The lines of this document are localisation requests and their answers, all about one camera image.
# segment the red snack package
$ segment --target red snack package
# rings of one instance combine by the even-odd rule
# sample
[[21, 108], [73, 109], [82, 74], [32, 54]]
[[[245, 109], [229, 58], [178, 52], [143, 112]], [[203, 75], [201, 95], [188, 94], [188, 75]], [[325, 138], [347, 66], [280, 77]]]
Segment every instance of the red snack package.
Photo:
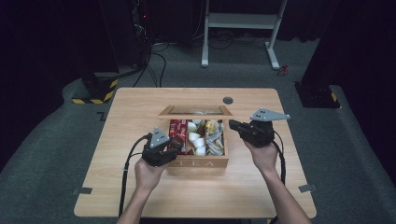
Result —
[[169, 137], [173, 138], [179, 136], [183, 139], [184, 146], [181, 149], [179, 155], [186, 154], [186, 134], [187, 134], [187, 121], [185, 119], [171, 119], [169, 127]]

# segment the box lid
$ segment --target box lid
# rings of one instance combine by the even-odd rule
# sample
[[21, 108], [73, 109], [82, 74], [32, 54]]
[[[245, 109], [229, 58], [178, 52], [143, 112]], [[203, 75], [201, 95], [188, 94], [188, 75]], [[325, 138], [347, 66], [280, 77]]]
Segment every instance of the box lid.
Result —
[[225, 105], [169, 105], [159, 119], [232, 119]]

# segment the white metal frame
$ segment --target white metal frame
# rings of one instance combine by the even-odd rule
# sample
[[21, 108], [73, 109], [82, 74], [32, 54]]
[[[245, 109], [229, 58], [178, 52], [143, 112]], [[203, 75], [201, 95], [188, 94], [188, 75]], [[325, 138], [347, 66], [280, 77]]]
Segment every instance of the white metal frame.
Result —
[[282, 22], [288, 0], [282, 0], [280, 9], [276, 15], [262, 14], [229, 14], [229, 13], [209, 13], [209, 0], [206, 0], [205, 8], [205, 33], [202, 50], [202, 67], [209, 66], [208, 33], [209, 27], [223, 28], [248, 28], [248, 29], [268, 29], [273, 30], [269, 42], [265, 42], [265, 49], [271, 61], [273, 69], [280, 68], [274, 52], [276, 35]]

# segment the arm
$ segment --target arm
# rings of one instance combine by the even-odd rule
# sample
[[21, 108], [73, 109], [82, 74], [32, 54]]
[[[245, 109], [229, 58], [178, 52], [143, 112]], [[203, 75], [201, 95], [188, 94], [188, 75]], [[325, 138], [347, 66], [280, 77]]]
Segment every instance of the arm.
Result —
[[248, 142], [253, 162], [267, 185], [280, 223], [311, 223], [303, 208], [283, 185], [276, 171], [277, 150], [273, 144], [268, 147], [254, 147]]
[[137, 224], [143, 212], [146, 201], [150, 193], [157, 187], [160, 182], [161, 174], [167, 167], [167, 164], [160, 167], [148, 165], [143, 159], [140, 159], [134, 166], [136, 176], [136, 189], [132, 195], [131, 201], [122, 212], [118, 224], [132, 223]]

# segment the gray floor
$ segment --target gray floor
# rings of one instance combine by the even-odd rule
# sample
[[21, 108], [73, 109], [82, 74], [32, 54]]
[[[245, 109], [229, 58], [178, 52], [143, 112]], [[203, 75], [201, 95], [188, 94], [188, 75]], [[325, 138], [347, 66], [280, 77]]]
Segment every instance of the gray floor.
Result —
[[[260, 41], [210, 49], [207, 68], [200, 66], [200, 48], [170, 45], [159, 52], [167, 62], [163, 87], [276, 89], [284, 111], [292, 116], [289, 126], [306, 179], [318, 187], [312, 192], [318, 210], [313, 223], [396, 223], [396, 190], [370, 149], [341, 88], [332, 86], [342, 108], [304, 108], [300, 103], [293, 83], [301, 80], [317, 43], [276, 41], [276, 55], [281, 64], [289, 67], [285, 77], [277, 76], [277, 71], [272, 70]], [[212, 41], [211, 44], [221, 47], [224, 43]], [[164, 47], [159, 45], [153, 50]], [[152, 55], [149, 65], [159, 80], [162, 59]], [[123, 77], [117, 88], [132, 87], [136, 79], [137, 75]], [[79, 82], [76, 80], [64, 88], [64, 105], [31, 132], [1, 173], [0, 223], [114, 223], [117, 220], [76, 217], [73, 212], [78, 197], [73, 190], [82, 186], [104, 126], [98, 112], [107, 113], [111, 106], [111, 102], [72, 104]], [[144, 73], [136, 86], [155, 87], [149, 72]], [[243, 223], [263, 223], [263, 219]]]

